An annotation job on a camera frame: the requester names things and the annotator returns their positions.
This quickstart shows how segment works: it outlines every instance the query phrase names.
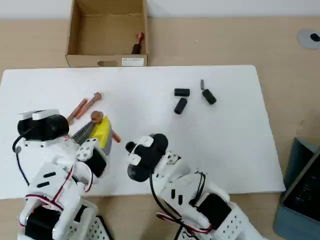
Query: copper screw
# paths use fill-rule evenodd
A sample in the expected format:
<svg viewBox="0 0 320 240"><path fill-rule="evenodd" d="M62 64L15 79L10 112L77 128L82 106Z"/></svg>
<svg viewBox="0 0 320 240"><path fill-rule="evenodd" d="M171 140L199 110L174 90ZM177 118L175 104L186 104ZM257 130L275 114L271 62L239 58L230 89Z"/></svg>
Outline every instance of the copper screw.
<svg viewBox="0 0 320 240"><path fill-rule="evenodd" d="M104 119L104 114L101 111L93 111L91 113L91 122L95 124L100 124Z"/></svg>
<svg viewBox="0 0 320 240"><path fill-rule="evenodd" d="M85 98L83 99L80 104L73 110L73 112L66 118L69 125L71 125L74 121L74 118L78 114L78 112L81 110L81 108L88 102L88 100Z"/></svg>
<svg viewBox="0 0 320 240"><path fill-rule="evenodd" d="M136 44L141 44L141 42L145 39L145 34L143 32L139 32L136 35Z"/></svg>
<svg viewBox="0 0 320 240"><path fill-rule="evenodd" d="M76 114L76 119L81 118L88 110L92 107L95 102L102 99L102 96L99 92L94 94L94 97Z"/></svg>
<svg viewBox="0 0 320 240"><path fill-rule="evenodd" d="M121 142L121 137L113 130L112 130L112 137L117 143Z"/></svg>

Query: black rubber piece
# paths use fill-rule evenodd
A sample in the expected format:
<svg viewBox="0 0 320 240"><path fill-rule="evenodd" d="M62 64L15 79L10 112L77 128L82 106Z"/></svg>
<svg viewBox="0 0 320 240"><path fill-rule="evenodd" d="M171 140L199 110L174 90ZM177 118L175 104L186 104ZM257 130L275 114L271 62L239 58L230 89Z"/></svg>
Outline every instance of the black rubber piece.
<svg viewBox="0 0 320 240"><path fill-rule="evenodd" d="M28 217L24 234L34 240L52 240L52 231L60 215L58 211L37 207Z"/></svg>
<svg viewBox="0 0 320 240"><path fill-rule="evenodd" d="M182 114L182 112L184 111L187 105L187 102L188 102L187 99L181 98L178 104L175 106L174 112L179 115Z"/></svg>
<svg viewBox="0 0 320 240"><path fill-rule="evenodd" d="M188 89L188 88L175 88L174 95L176 97L189 97L190 96L190 89Z"/></svg>
<svg viewBox="0 0 320 240"><path fill-rule="evenodd" d="M202 95L210 105L214 104L217 101L217 99L212 95L209 89L203 90Z"/></svg>
<svg viewBox="0 0 320 240"><path fill-rule="evenodd" d="M141 45L140 44L133 45L131 54L140 54L140 52L141 52Z"/></svg>

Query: open cardboard box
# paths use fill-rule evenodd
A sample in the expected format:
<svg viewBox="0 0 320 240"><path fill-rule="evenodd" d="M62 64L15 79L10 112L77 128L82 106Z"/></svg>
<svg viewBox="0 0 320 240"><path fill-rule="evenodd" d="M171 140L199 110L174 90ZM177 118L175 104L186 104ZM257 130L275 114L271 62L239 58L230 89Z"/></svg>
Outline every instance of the open cardboard box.
<svg viewBox="0 0 320 240"><path fill-rule="evenodd" d="M146 66L145 0L73 0L66 60L71 68ZM131 54L144 33L141 54Z"/></svg>

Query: wooden desk surface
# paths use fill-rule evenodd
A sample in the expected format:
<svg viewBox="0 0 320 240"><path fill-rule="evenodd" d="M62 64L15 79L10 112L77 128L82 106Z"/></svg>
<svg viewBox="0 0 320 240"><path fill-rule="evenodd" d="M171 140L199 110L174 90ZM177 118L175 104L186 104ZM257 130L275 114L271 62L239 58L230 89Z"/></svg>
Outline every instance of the wooden desk surface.
<svg viewBox="0 0 320 240"><path fill-rule="evenodd" d="M300 29L319 30L320 17L150 19L149 66L255 65L285 172L294 136L320 143L320 50L300 47ZM67 21L0 21L4 69L68 67ZM252 224L270 240L279 194L233 195ZM117 240L172 240L177 226L155 217L150 196L91 198ZM0 232L17 238L24 201L0 201Z"/></svg>

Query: yellow object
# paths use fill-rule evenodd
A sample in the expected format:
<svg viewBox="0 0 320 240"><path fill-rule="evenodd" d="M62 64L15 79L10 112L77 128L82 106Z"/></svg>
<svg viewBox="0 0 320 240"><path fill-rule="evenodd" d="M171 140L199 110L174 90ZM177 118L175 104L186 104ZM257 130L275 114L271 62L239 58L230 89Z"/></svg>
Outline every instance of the yellow object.
<svg viewBox="0 0 320 240"><path fill-rule="evenodd" d="M89 138L97 138L102 149L105 148L108 140L112 141L112 128L108 117L105 116L101 123L95 125Z"/></svg>

